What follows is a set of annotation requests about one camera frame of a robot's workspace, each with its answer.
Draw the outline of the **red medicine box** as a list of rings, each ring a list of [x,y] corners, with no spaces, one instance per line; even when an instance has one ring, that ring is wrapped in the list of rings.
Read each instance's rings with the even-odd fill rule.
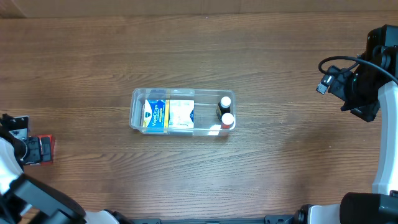
[[[33,165],[51,165],[54,159],[55,138],[51,134],[36,135],[40,144],[40,161],[34,162]]]

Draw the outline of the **blue yellow VapoDrops box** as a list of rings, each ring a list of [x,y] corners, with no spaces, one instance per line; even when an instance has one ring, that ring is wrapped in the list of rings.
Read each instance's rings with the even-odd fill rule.
[[[167,128],[169,126],[169,100],[145,100],[142,107],[142,126]]]

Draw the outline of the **orange tube white cap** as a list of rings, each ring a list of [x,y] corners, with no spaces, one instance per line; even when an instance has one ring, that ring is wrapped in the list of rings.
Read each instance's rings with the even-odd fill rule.
[[[225,113],[221,117],[221,128],[230,129],[234,124],[234,116],[231,113]]]

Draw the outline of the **dark bottle white cap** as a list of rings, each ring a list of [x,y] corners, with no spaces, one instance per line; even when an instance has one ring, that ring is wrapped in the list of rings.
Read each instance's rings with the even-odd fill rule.
[[[225,113],[230,113],[231,111],[230,107],[231,107],[231,98],[228,96],[222,97],[222,99],[220,99],[220,102],[217,104],[216,108],[216,114],[219,120],[222,119],[222,116]]]

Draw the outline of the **white medicine box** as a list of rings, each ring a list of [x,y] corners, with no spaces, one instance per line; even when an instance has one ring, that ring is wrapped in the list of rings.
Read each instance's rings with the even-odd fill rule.
[[[170,100],[169,127],[194,128],[194,106],[193,100]]]

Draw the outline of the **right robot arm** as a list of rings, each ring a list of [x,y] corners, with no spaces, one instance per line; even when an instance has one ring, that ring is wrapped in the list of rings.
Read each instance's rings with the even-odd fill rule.
[[[370,193],[350,192],[337,205],[309,207],[307,223],[397,223],[397,26],[370,31],[366,50],[318,64],[317,92],[343,101],[342,111],[372,122],[381,118],[377,171]]]

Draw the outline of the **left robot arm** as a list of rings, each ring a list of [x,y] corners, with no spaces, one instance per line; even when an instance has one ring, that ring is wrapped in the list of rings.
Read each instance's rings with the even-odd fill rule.
[[[1,116],[1,223],[19,223],[31,208],[31,223],[131,223],[118,212],[87,212],[72,198],[24,173],[24,166],[51,164],[55,140],[29,136],[29,117]]]

